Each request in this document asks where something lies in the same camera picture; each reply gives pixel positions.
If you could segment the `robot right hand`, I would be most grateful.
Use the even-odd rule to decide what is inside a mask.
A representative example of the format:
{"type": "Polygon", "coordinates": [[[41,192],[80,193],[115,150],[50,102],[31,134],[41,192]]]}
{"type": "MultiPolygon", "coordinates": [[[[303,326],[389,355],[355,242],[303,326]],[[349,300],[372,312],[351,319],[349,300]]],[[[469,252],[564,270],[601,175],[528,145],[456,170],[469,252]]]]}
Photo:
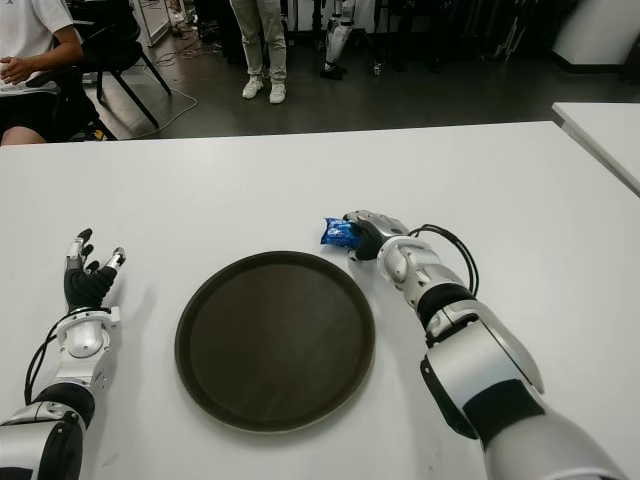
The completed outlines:
{"type": "Polygon", "coordinates": [[[382,246],[395,236],[407,236],[408,228],[399,220],[368,210],[348,212],[343,219],[360,239],[359,246],[349,251],[354,261],[375,260],[382,246]]]}

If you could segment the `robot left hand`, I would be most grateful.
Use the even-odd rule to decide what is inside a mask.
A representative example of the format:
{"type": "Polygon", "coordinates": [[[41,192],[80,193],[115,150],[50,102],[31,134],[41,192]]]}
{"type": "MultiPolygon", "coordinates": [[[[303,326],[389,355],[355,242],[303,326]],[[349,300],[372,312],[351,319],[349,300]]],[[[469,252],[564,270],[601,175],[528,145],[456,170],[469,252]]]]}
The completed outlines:
{"type": "Polygon", "coordinates": [[[101,308],[119,270],[126,262],[125,250],[116,248],[104,263],[87,262],[94,250],[90,243],[93,230],[82,230],[72,241],[66,257],[63,291],[69,312],[82,308],[101,308]]]}

